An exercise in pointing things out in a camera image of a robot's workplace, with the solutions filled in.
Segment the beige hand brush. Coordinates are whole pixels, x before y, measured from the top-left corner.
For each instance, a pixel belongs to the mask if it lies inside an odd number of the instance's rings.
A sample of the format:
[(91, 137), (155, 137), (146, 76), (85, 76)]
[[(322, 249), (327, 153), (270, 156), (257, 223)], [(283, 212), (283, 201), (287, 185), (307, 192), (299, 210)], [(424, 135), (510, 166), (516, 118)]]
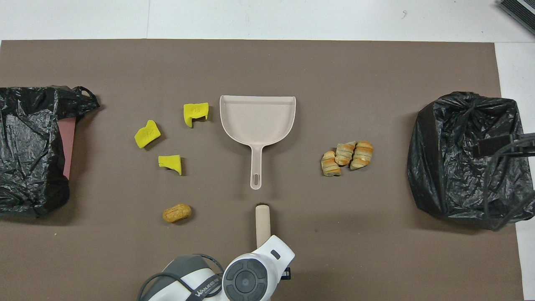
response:
[(256, 247), (260, 248), (271, 237), (270, 207), (258, 204), (255, 208)]

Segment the brown bread roll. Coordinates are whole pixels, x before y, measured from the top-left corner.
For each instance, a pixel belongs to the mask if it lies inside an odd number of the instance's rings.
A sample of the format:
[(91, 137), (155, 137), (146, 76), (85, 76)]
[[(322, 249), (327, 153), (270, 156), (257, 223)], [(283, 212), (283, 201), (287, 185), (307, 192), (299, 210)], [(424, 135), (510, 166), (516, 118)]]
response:
[(190, 217), (191, 214), (191, 206), (187, 204), (176, 204), (175, 206), (164, 210), (162, 213), (162, 218), (167, 223), (176, 223), (180, 220)]

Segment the beige plastic dustpan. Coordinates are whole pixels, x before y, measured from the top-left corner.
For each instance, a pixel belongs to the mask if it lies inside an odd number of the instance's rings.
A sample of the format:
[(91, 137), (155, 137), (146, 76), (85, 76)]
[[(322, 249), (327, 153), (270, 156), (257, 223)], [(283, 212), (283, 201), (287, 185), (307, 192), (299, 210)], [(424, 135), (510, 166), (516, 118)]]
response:
[(250, 187), (262, 186), (262, 151), (278, 143), (291, 131), (296, 118), (296, 97), (222, 95), (220, 120), (227, 135), (247, 145), (252, 152)]

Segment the yellow and green sponge piece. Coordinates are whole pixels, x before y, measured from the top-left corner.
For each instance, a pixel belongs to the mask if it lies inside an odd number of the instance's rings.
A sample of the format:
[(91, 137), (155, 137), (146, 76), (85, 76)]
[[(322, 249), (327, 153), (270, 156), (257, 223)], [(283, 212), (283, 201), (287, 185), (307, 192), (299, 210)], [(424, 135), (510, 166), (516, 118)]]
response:
[(162, 134), (156, 122), (154, 120), (148, 120), (146, 125), (136, 132), (134, 139), (136, 145), (142, 149), (155, 139), (159, 138), (161, 135)]
[(204, 103), (189, 103), (183, 105), (183, 118), (185, 124), (189, 128), (193, 128), (193, 121), (199, 118), (208, 119), (209, 104)]
[(181, 156), (158, 156), (158, 166), (174, 170), (178, 175), (182, 176), (182, 162)]

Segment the black trash bag bin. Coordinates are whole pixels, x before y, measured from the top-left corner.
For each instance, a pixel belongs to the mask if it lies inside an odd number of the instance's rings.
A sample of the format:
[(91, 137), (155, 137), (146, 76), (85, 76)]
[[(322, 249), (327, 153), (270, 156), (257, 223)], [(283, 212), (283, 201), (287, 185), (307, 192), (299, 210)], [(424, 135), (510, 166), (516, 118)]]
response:
[(535, 217), (528, 157), (475, 158), (477, 140), (524, 134), (516, 101), (453, 92), (417, 115), (407, 173), (418, 209), (474, 229), (499, 231)]

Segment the pink bin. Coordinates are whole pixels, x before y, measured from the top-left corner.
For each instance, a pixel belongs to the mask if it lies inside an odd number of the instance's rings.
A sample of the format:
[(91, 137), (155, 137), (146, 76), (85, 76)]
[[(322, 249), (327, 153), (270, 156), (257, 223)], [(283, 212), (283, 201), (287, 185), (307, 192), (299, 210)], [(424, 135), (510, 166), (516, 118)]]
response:
[(67, 179), (69, 179), (69, 174), (71, 170), (75, 126), (75, 117), (59, 120), (59, 131), (61, 134), (61, 139), (63, 143), (63, 153), (65, 158), (64, 175)]

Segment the striped croissant piece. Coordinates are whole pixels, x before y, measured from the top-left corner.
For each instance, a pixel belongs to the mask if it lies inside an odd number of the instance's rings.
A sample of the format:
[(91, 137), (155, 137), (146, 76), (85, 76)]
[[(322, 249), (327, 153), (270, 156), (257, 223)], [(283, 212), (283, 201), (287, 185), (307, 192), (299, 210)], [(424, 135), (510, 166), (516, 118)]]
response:
[(336, 162), (336, 153), (332, 150), (323, 154), (321, 158), (321, 169), (324, 176), (341, 176), (341, 167)]
[(350, 170), (361, 169), (368, 166), (373, 157), (373, 145), (366, 140), (357, 141), (353, 159), (350, 162)]
[(336, 146), (335, 162), (339, 166), (347, 166), (350, 164), (356, 147), (356, 141), (347, 143), (338, 143)]

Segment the dark ribbed panel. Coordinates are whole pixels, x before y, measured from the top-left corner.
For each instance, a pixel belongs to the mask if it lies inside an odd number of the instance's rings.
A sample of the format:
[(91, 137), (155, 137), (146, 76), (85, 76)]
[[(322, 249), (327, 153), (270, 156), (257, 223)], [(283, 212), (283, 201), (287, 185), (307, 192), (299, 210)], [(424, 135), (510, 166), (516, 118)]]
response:
[(535, 36), (535, 0), (499, 0), (497, 5)]

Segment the brown table mat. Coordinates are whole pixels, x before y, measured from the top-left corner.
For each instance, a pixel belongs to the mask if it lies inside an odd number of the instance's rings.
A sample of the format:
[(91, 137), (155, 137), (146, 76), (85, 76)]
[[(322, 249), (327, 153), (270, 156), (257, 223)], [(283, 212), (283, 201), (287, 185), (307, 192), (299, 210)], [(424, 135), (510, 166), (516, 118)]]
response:
[[(417, 113), (455, 91), (500, 96), (493, 44), (351, 41), (4, 41), (0, 87), (84, 86), (100, 110), (76, 125), (63, 207), (0, 218), (0, 301), (135, 301), (180, 255), (227, 265), (256, 248), (255, 206), (296, 254), (273, 301), (523, 299), (514, 226), (474, 230), (416, 208), (406, 162)], [(296, 97), (293, 128), (252, 152), (220, 119), (222, 95)], [(209, 104), (189, 128), (183, 105)], [(161, 136), (140, 149), (154, 120)], [(368, 166), (327, 177), (338, 143)], [(158, 166), (181, 156), (182, 176)], [(167, 223), (176, 204), (190, 217)]]

